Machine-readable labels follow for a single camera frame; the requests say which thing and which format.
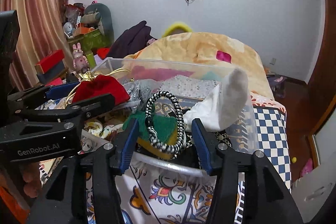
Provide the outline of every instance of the black and white braided bracelet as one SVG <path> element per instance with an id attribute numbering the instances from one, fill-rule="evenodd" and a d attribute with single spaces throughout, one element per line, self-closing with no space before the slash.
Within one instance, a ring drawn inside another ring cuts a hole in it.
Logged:
<path id="1" fill-rule="evenodd" d="M 166 97 L 168 98 L 175 109 L 176 119 L 177 119 L 177 140 L 176 144 L 174 145 L 167 145 L 166 143 L 162 143 L 158 139 L 158 134 L 156 130 L 154 129 L 154 122 L 152 118 L 152 108 L 155 108 L 155 101 L 159 99 L 160 97 Z M 145 110 L 146 118 L 145 118 L 145 124 L 149 133 L 149 140 L 151 142 L 151 145 L 157 148 L 159 151 L 167 153 L 167 154 L 174 154 L 174 157 L 177 156 L 179 152 L 181 152 L 181 149 L 183 146 L 185 146 L 186 140 L 185 140 L 185 132 L 184 132 L 184 121 L 183 121 L 183 113 L 180 107 L 180 104 L 177 100 L 177 98 L 171 94 L 168 91 L 158 91 L 153 94 L 152 97 L 150 97 L 147 101 L 146 110 Z"/>

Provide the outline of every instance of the white sock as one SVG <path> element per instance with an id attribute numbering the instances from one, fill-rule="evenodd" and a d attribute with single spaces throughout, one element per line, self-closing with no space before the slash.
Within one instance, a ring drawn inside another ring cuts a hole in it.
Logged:
<path id="1" fill-rule="evenodd" d="M 191 123 L 195 118 L 208 132 L 222 131 L 232 125 L 239 116 L 248 99 L 248 79 L 241 69 L 234 69 L 223 78 L 202 101 L 194 105 L 183 115 L 186 131 L 191 132 Z"/>

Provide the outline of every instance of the fleece blanket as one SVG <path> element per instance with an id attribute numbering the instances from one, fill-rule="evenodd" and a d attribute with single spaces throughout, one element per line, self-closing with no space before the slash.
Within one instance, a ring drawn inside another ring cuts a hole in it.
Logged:
<path id="1" fill-rule="evenodd" d="M 216 59 L 218 51 L 230 54 L 231 63 Z M 174 34 L 160 38 L 143 50 L 125 58 L 240 67 L 247 73 L 251 92 L 274 99 L 258 53 L 248 45 L 224 34 L 207 32 Z"/>

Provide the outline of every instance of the pink bunny toy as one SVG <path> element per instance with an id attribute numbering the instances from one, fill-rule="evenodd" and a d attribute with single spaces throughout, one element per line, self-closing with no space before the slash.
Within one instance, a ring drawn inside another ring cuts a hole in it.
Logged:
<path id="1" fill-rule="evenodd" d="M 73 68 L 76 71 L 81 71 L 83 67 L 88 67 L 86 56 L 84 56 L 83 51 L 81 49 L 81 44 L 77 43 L 72 45 L 73 47 Z"/>

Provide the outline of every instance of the striped curtain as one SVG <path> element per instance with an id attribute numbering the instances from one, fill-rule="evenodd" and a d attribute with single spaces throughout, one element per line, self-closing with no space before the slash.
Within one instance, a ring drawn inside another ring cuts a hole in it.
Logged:
<path id="1" fill-rule="evenodd" d="M 20 35 L 10 67 L 10 78 L 19 90 L 34 86 L 34 65 L 52 51 L 62 49 L 66 66 L 72 54 L 63 33 L 63 7 L 67 0 L 2 0 L 2 10 L 17 10 Z"/>

